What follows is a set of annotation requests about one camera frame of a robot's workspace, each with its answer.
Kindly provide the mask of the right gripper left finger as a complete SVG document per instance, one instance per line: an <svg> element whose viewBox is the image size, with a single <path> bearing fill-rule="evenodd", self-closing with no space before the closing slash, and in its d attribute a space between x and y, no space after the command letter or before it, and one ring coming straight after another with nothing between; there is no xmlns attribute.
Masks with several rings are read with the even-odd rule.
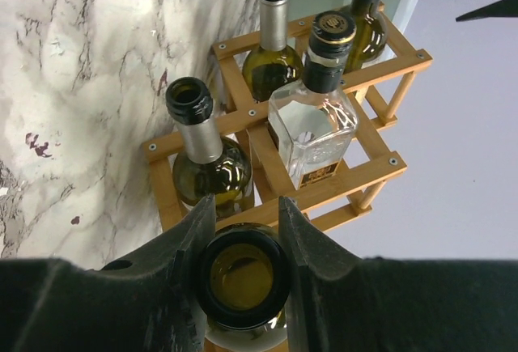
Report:
<svg viewBox="0 0 518 352"><path fill-rule="evenodd" d="M194 263L214 238L214 197L99 270L60 258L1 263L4 351L200 351Z"/></svg>

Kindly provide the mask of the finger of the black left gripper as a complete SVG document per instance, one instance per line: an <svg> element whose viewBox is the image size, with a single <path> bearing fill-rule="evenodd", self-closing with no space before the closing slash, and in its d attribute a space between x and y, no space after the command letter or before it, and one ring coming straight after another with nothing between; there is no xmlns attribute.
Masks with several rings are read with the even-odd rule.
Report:
<svg viewBox="0 0 518 352"><path fill-rule="evenodd" d="M457 22L489 18L517 18L518 0L499 0L456 17Z"/></svg>

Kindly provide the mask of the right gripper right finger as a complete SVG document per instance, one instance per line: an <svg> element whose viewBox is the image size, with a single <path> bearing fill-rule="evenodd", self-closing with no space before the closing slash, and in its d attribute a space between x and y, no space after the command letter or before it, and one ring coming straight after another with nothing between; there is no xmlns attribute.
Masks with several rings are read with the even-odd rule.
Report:
<svg viewBox="0 0 518 352"><path fill-rule="evenodd" d="M514 260L360 258L289 197L278 233L291 272L292 351L514 351Z"/></svg>

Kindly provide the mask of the green bottle silver capsule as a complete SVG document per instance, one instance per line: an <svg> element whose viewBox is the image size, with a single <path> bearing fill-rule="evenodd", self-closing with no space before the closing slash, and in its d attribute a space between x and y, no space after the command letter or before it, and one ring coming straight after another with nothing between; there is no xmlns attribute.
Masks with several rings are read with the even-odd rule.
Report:
<svg viewBox="0 0 518 352"><path fill-rule="evenodd" d="M291 276L272 227L236 223L217 230L194 273L212 344L230 351L269 351L287 339L284 306Z"/></svg>

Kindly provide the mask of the dark green wine bottle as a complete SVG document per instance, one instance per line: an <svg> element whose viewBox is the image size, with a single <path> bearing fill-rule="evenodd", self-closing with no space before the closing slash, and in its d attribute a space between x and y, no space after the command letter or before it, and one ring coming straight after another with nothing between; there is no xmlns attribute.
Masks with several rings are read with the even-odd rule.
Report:
<svg viewBox="0 0 518 352"><path fill-rule="evenodd" d="M383 53L388 33L380 0L352 0L342 8L355 20L356 33L346 61L345 72L360 70L373 64Z"/></svg>

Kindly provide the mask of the green wine bottle white label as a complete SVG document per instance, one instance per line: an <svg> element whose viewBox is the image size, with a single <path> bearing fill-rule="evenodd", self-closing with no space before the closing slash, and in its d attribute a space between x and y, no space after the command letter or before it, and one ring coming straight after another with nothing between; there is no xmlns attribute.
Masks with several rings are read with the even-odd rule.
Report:
<svg viewBox="0 0 518 352"><path fill-rule="evenodd" d="M252 209L252 164L238 142L219 133L205 83L194 77L175 80L166 90L166 105L184 142L172 165L183 206L191 210L213 194L218 219Z"/></svg>

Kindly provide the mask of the clear square liquor bottle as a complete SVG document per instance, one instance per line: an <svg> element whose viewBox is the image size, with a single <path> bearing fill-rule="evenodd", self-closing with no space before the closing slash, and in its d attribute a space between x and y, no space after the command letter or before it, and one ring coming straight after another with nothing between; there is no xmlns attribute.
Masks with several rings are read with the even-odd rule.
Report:
<svg viewBox="0 0 518 352"><path fill-rule="evenodd" d="M316 15L301 77L269 99L270 133L296 189L332 176L358 128L357 114L341 89L355 32L348 14Z"/></svg>

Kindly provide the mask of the green wine bottle brown label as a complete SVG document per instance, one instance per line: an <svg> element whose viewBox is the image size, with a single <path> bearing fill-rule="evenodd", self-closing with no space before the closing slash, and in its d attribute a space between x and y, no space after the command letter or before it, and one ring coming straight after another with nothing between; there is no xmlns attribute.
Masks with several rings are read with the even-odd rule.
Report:
<svg viewBox="0 0 518 352"><path fill-rule="evenodd" d="M242 75L256 102L294 82L303 71L299 54L287 43L288 0L259 0L260 41L244 60Z"/></svg>

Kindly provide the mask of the wooden wine rack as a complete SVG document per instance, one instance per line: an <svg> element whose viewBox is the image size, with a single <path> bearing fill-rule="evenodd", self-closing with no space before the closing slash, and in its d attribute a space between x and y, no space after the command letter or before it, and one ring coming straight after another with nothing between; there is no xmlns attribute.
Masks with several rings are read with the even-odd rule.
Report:
<svg viewBox="0 0 518 352"><path fill-rule="evenodd" d="M241 214L225 218L217 228L240 221L256 223L267 230L278 227L278 196L286 196L303 210L347 197L342 207L314 219L304 232L306 243L316 250L309 259L300 243L294 243L296 275L309 292L309 301L325 312L323 337L319 350L331 350L337 334L331 329L342 304L346 271L338 264L338 245L327 237L329 229L367 214L371 203L384 184L405 171L405 162L391 151L380 131L397 122L396 111L417 73L431 63L431 55L415 49L393 25L388 26L388 46L393 58L340 79L341 93L350 100L359 119L355 139L368 160L349 168L343 158L333 157L331 138L345 113L322 98L307 98L283 103L281 117L288 121L287 136L292 148L282 146L279 138L268 131L269 115L264 104L253 104L238 74L237 54L251 49L259 35L250 33L218 43L214 53L231 95L235 110L216 121L222 134L234 134L248 140L259 168L257 187L262 203Z"/></svg>

